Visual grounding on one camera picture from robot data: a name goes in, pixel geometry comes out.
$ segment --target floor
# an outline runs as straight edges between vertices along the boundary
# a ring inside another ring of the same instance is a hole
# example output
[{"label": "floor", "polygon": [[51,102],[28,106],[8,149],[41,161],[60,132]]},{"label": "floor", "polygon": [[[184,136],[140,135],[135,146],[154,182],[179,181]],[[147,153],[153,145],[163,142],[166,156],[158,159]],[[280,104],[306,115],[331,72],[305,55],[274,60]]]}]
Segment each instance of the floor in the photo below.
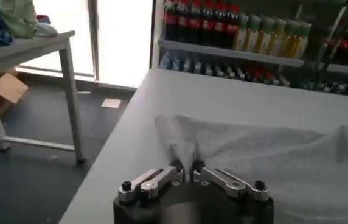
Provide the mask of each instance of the floor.
[{"label": "floor", "polygon": [[[59,82],[26,83],[29,92],[2,118],[7,133],[71,144]],[[0,223],[58,223],[132,97],[123,91],[82,90],[78,100],[86,164],[75,165],[69,152],[26,145],[14,144],[7,153],[0,153]],[[120,107],[102,108],[107,97],[121,99]]]}]

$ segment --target gray cloth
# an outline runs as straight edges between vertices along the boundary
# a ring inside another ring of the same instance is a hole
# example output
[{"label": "gray cloth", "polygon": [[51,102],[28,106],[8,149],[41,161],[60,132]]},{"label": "gray cloth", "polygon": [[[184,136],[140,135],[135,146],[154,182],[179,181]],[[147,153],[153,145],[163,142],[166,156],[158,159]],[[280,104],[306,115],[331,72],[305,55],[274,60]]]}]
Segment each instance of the gray cloth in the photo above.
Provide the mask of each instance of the gray cloth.
[{"label": "gray cloth", "polygon": [[328,134],[158,116],[165,149],[266,182],[275,223],[348,223],[348,125]]}]

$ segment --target white desk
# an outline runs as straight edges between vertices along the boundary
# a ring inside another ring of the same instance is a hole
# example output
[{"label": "white desk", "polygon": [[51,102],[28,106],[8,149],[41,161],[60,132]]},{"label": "white desk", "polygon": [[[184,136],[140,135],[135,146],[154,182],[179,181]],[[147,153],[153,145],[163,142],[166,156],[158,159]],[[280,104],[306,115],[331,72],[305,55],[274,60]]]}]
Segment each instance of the white desk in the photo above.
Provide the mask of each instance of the white desk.
[{"label": "white desk", "polygon": [[65,90],[68,101],[68,110],[74,146],[7,136],[4,126],[0,120],[1,150],[7,150],[9,148],[9,142],[18,142],[23,144],[38,145],[53,149],[72,151],[75,152],[75,156],[78,162],[84,161],[80,137],[81,131],[76,96],[77,92],[75,88],[74,68],[72,64],[72,54],[69,40],[70,37],[74,35],[75,32],[70,31],[61,33],[52,38],[16,39],[13,45],[0,48],[0,72],[5,71],[6,69],[14,65],[18,65],[22,62],[50,54],[55,51],[59,51],[63,78],[65,80]]},{"label": "white desk", "polygon": [[348,97],[151,70],[61,224],[113,223],[112,200],[121,182],[132,180],[148,169],[168,165],[154,126],[154,118],[159,114],[327,133],[348,123]]}]

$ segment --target plastic bottle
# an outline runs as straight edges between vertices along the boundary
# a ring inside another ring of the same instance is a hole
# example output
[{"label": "plastic bottle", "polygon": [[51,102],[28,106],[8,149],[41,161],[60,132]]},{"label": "plastic bottle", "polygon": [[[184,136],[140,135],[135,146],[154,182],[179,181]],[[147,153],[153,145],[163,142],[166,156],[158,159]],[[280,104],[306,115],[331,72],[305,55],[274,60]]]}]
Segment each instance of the plastic bottle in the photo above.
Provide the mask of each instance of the plastic bottle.
[{"label": "plastic bottle", "polygon": [[280,57],[290,57],[289,53],[299,35],[299,23],[289,20],[285,30]]},{"label": "plastic bottle", "polygon": [[164,25],[165,25],[165,40],[177,40],[177,15],[178,0],[168,0],[165,5]]},{"label": "plastic bottle", "polygon": [[278,56],[278,53],[282,47],[283,35],[286,26],[286,21],[282,19],[275,19],[276,25],[274,26],[274,32],[271,33],[271,39],[266,51],[266,54],[272,56]]},{"label": "plastic bottle", "polygon": [[301,26],[302,35],[295,42],[290,54],[293,58],[298,58],[298,59],[302,58],[305,50],[307,49],[308,36],[309,36],[310,29],[312,27],[312,24],[303,22],[300,24],[300,26]]},{"label": "plastic bottle", "polygon": [[201,28],[201,44],[210,46],[212,45],[212,32],[214,25],[214,7],[215,5],[211,0],[207,0],[204,9],[202,10],[202,28]]},{"label": "plastic bottle", "polygon": [[200,43],[201,35],[201,0],[193,0],[190,8],[189,21],[189,42],[193,44]]},{"label": "plastic bottle", "polygon": [[189,0],[181,0],[177,7],[178,12],[178,41],[188,42],[189,32]]},{"label": "plastic bottle", "polygon": [[243,47],[244,51],[254,52],[255,45],[258,40],[259,26],[260,26],[260,18],[255,15],[251,15],[249,19],[249,29],[247,30],[246,41]]},{"label": "plastic bottle", "polygon": [[224,47],[227,42],[226,22],[227,6],[225,4],[218,3],[215,11],[215,24],[212,35],[212,42],[215,47]]},{"label": "plastic bottle", "polygon": [[239,17],[240,27],[235,37],[235,49],[241,51],[246,41],[248,16],[242,13]]},{"label": "plastic bottle", "polygon": [[255,52],[258,54],[266,54],[267,47],[271,39],[271,31],[273,30],[274,20],[269,17],[262,18],[263,29],[259,32]]},{"label": "plastic bottle", "polygon": [[225,48],[235,48],[235,38],[239,30],[239,6],[231,4],[227,13],[227,41]]}]

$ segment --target bottle cap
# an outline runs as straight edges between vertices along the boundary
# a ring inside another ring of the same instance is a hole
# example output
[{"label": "bottle cap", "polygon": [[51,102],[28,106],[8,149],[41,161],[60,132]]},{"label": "bottle cap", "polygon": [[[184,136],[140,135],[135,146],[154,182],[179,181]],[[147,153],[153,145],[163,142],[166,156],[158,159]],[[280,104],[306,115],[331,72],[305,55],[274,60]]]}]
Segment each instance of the bottle cap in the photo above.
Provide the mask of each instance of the bottle cap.
[{"label": "bottle cap", "polygon": [[295,31],[295,22],[293,20],[288,20],[285,26],[285,34],[292,35]]},{"label": "bottle cap", "polygon": [[265,33],[270,33],[273,30],[275,21],[269,17],[264,17],[262,20],[262,26]]},{"label": "bottle cap", "polygon": [[240,15],[240,27],[242,29],[247,29],[248,24],[248,16],[246,16],[244,13]]},{"label": "bottle cap", "polygon": [[250,29],[252,29],[252,30],[259,30],[260,18],[258,16],[255,16],[255,15],[251,15],[249,26],[250,26]]},{"label": "bottle cap", "polygon": [[301,27],[302,35],[305,37],[309,36],[309,32],[310,32],[310,29],[312,28],[312,24],[302,22],[300,23],[300,27]]},{"label": "bottle cap", "polygon": [[230,9],[230,11],[235,12],[235,13],[238,13],[240,11],[240,7],[237,5],[234,5],[234,4],[231,4],[229,6],[229,9]]},{"label": "bottle cap", "polygon": [[283,20],[283,19],[274,19],[275,22],[276,22],[276,25],[275,25],[275,28],[274,30],[277,32],[277,33],[283,33],[284,30],[285,30],[285,26],[286,26],[286,21]]}]

